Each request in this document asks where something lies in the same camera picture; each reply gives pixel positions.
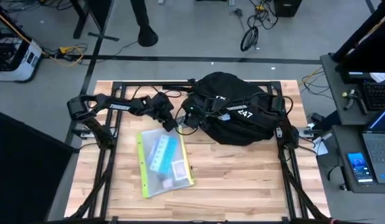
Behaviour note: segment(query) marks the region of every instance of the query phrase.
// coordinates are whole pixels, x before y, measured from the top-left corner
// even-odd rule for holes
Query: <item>black shoe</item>
[[[151,27],[140,28],[140,33],[138,34],[138,44],[142,47],[151,47],[158,42],[158,35],[152,30]]]

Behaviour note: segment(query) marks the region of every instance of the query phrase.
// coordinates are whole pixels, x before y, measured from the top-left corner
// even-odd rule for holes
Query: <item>laptop screen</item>
[[[375,120],[369,124],[368,131],[385,132],[385,110],[382,111]]]

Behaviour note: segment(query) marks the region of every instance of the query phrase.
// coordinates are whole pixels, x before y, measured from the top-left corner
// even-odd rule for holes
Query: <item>laptop keyboard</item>
[[[385,163],[385,140],[367,140],[373,163]]]

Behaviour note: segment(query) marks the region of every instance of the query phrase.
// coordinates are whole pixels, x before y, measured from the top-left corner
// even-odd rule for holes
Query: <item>laptop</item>
[[[385,184],[385,109],[363,131],[363,139],[378,183]]]

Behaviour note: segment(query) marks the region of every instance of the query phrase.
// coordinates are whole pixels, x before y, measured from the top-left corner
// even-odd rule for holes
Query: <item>black box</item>
[[[277,17],[293,17],[297,13],[302,0],[274,0]]]

